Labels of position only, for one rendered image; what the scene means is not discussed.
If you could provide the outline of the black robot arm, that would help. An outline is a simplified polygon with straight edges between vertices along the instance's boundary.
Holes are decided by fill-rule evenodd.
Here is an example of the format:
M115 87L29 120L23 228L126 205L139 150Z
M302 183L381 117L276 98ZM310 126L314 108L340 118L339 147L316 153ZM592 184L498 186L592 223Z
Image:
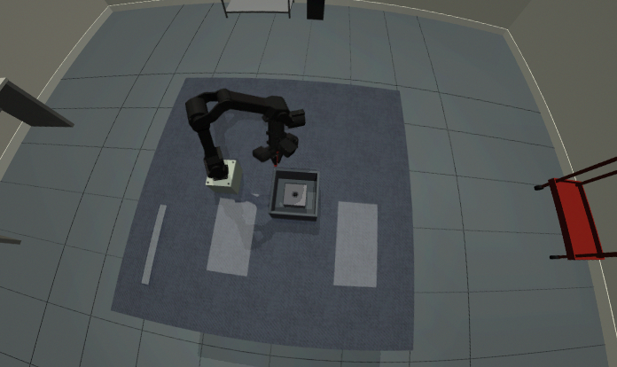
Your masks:
M208 112L207 102L218 102ZM210 134L210 123L216 121L224 112L234 109L243 112L264 114L264 122L268 123L269 132L280 134L286 125L289 129L305 125L305 113L303 109L290 111L285 100L278 96L267 98L246 95L227 89L214 92L203 92L185 102L187 118L191 128L198 132L199 139L205 150L204 164L207 177L214 181L228 179L228 165L224 165L220 147L215 147ZM298 148L298 139L287 140L285 136L278 139L274 151L280 151L289 158ZM227 167L226 167L227 166ZM227 178L226 178L227 177Z

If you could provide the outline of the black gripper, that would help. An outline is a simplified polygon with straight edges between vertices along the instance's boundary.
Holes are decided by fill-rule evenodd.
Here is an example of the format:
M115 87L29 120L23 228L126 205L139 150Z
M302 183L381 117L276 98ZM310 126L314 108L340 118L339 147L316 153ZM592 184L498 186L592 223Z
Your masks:
M253 150L253 157L255 157L256 159L260 160L261 162L265 162L266 160L268 160L269 158L271 159L271 161L273 162L274 165L277 165L277 163L279 163L281 161L281 158L283 156L283 153L281 153L280 151L278 151L278 153L276 151L274 151L274 146L275 143L278 139L282 139L283 136L286 137L287 140L291 139L293 140L294 138L298 139L298 137L290 134L290 133L285 133L284 131L280 134L274 134L271 133L269 131L266 131L266 134L269 135L269 141L267 141L267 144L269 145L269 147L267 148L263 148L262 146L254 149ZM299 139L298 139L299 142Z

